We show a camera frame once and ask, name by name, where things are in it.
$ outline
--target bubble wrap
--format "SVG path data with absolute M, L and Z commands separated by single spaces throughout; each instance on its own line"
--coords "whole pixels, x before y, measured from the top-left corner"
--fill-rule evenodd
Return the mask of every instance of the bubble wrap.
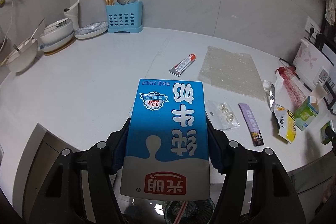
M 198 80 L 265 101 L 265 91 L 251 55 L 208 47 Z

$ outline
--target red brand logo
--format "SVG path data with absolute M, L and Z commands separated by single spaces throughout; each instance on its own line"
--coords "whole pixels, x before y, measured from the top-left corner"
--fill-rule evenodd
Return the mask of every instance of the red brand logo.
M 185 195 L 186 177 L 172 172 L 155 172 L 146 175 L 145 193 Z

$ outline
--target white countertop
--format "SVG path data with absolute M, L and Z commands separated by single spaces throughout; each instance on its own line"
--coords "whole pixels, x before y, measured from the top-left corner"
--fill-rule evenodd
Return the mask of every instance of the white countertop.
M 38 123 L 69 145 L 87 150 L 121 129 L 132 108 L 140 78 L 197 81 L 208 46 L 249 53 L 261 80 L 274 82 L 275 70 L 283 65 L 277 57 L 228 40 L 144 28 L 137 34 L 105 33 L 76 41 L 55 55 L 42 57 L 21 75 L 9 74 L 0 85 L 0 145 L 4 151 L 0 187 L 16 211 L 22 210 L 26 178 L 43 138 L 41 132 L 36 132 Z M 169 69 L 191 53 L 197 58 L 181 77 L 169 73 Z M 295 82 L 309 94 L 297 79 Z M 267 102 L 208 84 L 204 84 L 204 96 L 228 102 L 232 107 L 240 127 L 226 132 L 229 140 L 256 151 L 272 148 L 289 173 L 331 150 L 331 144 L 320 142 L 319 129 L 330 119 L 324 102 L 320 104 L 318 117 L 307 130 L 298 129 L 294 142 L 289 144 L 277 136 Z M 276 100 L 293 110 L 285 88 L 277 94 Z M 253 146 L 238 103 L 250 106 L 264 146 Z M 223 178 L 211 169 L 211 183 L 222 183 Z

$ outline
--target small green carton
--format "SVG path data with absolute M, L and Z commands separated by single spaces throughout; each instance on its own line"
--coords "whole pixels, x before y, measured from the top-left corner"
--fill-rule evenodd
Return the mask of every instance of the small green carton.
M 308 96 L 303 104 L 295 111 L 295 123 L 303 131 L 319 113 L 319 104 L 314 96 Z

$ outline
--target power outlet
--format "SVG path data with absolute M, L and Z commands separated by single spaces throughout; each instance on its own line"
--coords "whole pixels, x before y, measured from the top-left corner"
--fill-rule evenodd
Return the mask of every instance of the power outlet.
M 311 27 L 314 28 L 314 33 L 311 36 L 316 39 L 316 35 L 321 32 L 321 28 L 316 24 L 315 21 L 308 17 L 304 29 L 309 33 Z

